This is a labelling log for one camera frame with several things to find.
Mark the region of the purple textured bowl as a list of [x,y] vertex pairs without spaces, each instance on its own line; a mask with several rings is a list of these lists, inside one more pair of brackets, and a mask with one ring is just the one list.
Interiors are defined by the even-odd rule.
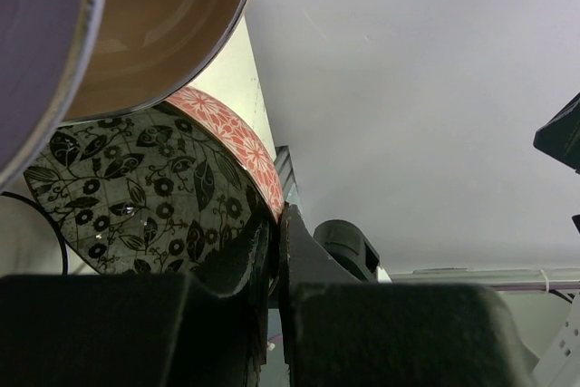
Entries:
[[105,0],[1,0],[1,185],[40,153],[71,106]]

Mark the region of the black floral patterned bowl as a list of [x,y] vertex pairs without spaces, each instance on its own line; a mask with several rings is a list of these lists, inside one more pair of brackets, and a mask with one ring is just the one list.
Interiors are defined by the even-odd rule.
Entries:
[[191,271],[273,218],[233,154],[167,102],[61,127],[24,179],[101,274]]

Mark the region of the pink floral patterned bowl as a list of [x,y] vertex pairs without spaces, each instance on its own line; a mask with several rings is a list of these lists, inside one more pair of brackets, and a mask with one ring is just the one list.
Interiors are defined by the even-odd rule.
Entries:
[[233,154],[278,223],[285,206],[281,181],[274,160],[252,128],[223,102],[195,88],[184,87],[166,102],[200,124]]

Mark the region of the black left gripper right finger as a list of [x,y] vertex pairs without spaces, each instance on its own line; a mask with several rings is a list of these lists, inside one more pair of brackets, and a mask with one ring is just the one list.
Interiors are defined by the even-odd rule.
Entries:
[[531,386],[525,346],[493,290],[363,282],[280,221],[279,310],[294,386]]

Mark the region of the brown textured bowl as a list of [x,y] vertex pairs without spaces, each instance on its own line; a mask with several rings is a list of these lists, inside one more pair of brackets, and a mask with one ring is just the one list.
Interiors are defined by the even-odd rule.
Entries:
[[64,119],[97,120],[149,107],[219,54],[248,0],[106,0],[81,86]]

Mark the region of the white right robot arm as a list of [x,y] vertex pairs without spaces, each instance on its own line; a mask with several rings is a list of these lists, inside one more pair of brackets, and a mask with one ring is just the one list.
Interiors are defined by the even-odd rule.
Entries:
[[317,217],[358,225],[394,281],[503,291],[542,386],[579,383],[579,100],[454,99],[352,146]]

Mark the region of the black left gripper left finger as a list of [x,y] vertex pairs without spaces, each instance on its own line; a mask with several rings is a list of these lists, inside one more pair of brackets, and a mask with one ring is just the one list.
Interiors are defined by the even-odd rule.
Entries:
[[266,359],[269,221],[196,273],[6,276],[4,386],[256,386]]

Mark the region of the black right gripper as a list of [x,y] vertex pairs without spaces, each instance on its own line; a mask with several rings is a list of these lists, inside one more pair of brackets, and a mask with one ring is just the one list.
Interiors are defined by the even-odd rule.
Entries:
[[536,131],[533,145],[579,173],[579,94]]

